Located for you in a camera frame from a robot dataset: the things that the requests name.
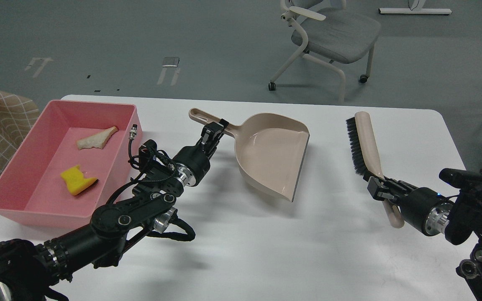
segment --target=brush handle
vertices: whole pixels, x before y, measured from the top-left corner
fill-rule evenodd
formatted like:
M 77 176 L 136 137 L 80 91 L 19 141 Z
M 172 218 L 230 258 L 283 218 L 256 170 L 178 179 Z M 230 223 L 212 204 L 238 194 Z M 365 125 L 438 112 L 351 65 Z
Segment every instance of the brush handle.
M 362 150 L 362 157 L 366 164 L 367 170 L 373 175 L 384 179 L 382 174 L 382 167 L 380 165 L 379 149 L 375 141 L 375 134 L 373 133 L 373 126 L 371 126 L 371 118 L 369 114 L 364 111 L 354 114 L 354 122 L 356 123 L 356 130 L 358 131 L 358 140 L 360 141 L 360 148 Z M 382 202 L 388 221 L 392 227 L 400 228 L 405 225 L 401 212 L 397 206 L 392 205 L 388 200 Z

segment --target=chair seat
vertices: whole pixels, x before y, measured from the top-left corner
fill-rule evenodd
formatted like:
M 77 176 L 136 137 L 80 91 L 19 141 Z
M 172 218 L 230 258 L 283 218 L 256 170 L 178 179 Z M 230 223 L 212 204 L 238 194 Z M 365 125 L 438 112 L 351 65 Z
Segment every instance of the chair seat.
M 324 21 L 306 19 L 301 23 L 308 34 L 306 50 L 349 64 L 366 55 L 380 34 L 381 25 L 377 21 L 358 13 L 323 8 L 318 11 L 327 18 Z M 303 42 L 297 31 L 291 40 L 297 46 Z

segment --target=chair armrest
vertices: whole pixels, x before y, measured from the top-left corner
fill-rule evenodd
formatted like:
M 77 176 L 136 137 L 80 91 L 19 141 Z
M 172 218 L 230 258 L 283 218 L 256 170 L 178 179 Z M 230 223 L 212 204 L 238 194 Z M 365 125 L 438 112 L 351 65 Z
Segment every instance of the chair armrest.
M 300 8 L 298 6 L 289 6 L 289 11 L 317 21 L 323 21 L 327 18 L 325 15 L 318 12 L 307 10 L 306 8 Z

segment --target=gray floor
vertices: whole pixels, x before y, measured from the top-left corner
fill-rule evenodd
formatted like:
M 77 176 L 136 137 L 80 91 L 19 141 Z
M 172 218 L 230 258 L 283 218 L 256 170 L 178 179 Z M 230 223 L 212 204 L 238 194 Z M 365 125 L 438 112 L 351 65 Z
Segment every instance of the gray floor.
M 405 0 L 351 0 L 348 10 L 382 23 L 373 73 L 342 65 L 345 105 L 434 109 L 468 170 L 482 167 L 482 1 L 429 0 L 451 16 L 379 15 Z M 43 108 L 67 94 L 338 105 L 337 76 L 299 60 L 269 92 L 295 50 L 279 0 L 0 2 L 0 89 Z M 180 57 L 157 84 L 163 57 Z M 33 57 L 51 58 L 27 71 Z

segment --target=yellow sponge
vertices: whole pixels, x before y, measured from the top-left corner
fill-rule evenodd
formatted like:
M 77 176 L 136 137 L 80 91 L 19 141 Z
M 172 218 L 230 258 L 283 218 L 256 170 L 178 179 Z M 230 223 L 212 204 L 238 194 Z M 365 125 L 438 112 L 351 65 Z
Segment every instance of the yellow sponge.
M 69 168 L 61 173 L 61 177 L 67 183 L 68 191 L 73 195 L 77 196 L 80 192 L 90 187 L 90 185 L 98 181 L 97 178 L 87 178 L 79 170 L 79 165 Z

